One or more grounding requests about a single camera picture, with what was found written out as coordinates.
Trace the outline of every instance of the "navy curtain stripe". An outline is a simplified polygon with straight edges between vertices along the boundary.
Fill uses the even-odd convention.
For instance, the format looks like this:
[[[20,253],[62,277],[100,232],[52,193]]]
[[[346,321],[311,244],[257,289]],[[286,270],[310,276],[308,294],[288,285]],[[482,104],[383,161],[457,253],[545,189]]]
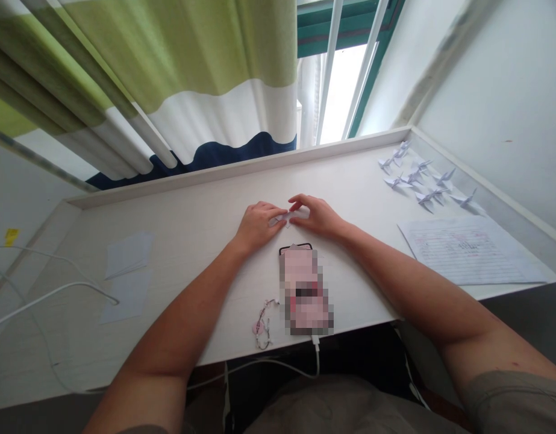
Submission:
[[[209,169],[212,167],[223,166],[226,164],[237,163],[254,158],[266,157],[296,149],[296,138],[290,143],[277,143],[269,133],[262,132],[256,134],[248,143],[240,148],[221,145],[217,142],[208,142],[201,145],[193,156],[193,161],[184,165],[179,158],[172,152],[177,160],[177,166],[173,169],[166,167],[157,156],[152,156],[149,160],[153,163],[153,170],[146,175],[138,175],[131,179],[112,181],[104,174],[98,173],[87,180],[89,184],[99,190],[110,190],[117,187],[134,185],[142,182],[153,181],[174,175],[181,175],[188,172]]]

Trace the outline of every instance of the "gray shirt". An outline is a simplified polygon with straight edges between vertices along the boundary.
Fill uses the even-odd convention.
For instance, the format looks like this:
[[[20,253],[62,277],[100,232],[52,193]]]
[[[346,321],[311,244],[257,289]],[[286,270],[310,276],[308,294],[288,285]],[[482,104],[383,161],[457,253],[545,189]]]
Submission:
[[[467,433],[410,401],[349,376],[296,379],[246,430],[248,434]],[[556,433],[556,381],[494,371],[471,381],[463,403],[477,432]]]

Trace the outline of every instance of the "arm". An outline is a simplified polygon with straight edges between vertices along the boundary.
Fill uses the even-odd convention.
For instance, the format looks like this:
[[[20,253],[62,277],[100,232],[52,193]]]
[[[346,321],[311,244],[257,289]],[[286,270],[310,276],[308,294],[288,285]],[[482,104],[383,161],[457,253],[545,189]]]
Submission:
[[[236,236],[157,318],[119,370],[84,433],[117,433],[139,425],[181,431],[189,375],[216,325],[244,261],[284,227],[269,220],[287,210],[249,206]]]
[[[309,219],[293,218],[292,224],[342,244],[396,310],[432,340],[459,393],[474,377],[495,370],[556,380],[553,363],[458,286],[344,221],[324,200],[297,195],[290,202],[290,210],[310,208]]]

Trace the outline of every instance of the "phone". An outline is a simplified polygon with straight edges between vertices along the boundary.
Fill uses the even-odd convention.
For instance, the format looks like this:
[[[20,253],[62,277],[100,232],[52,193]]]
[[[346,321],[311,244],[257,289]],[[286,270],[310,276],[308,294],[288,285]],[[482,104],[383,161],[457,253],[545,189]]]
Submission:
[[[312,244],[310,243],[302,243],[302,244],[296,244],[298,247],[302,247],[305,248],[306,250],[312,250]],[[288,250],[290,247],[292,246],[286,246],[286,247],[281,247],[280,250],[278,250],[278,256],[282,256],[282,254]]]
[[[282,247],[280,253],[280,303],[291,335],[328,335],[334,328],[334,311],[328,304],[322,265],[310,243]]]

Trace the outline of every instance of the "green window frame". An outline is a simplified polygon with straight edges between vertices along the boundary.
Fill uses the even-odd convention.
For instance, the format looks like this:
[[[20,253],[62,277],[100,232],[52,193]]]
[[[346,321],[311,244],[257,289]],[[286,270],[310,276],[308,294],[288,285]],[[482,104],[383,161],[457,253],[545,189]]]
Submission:
[[[374,87],[404,2],[405,0],[390,0],[388,3],[378,33],[378,48],[352,120],[349,138],[355,137],[358,132],[366,103]],[[327,52],[332,7],[332,1],[309,3],[298,7],[298,58]],[[378,0],[346,0],[344,2],[336,50],[368,42],[377,7]]]

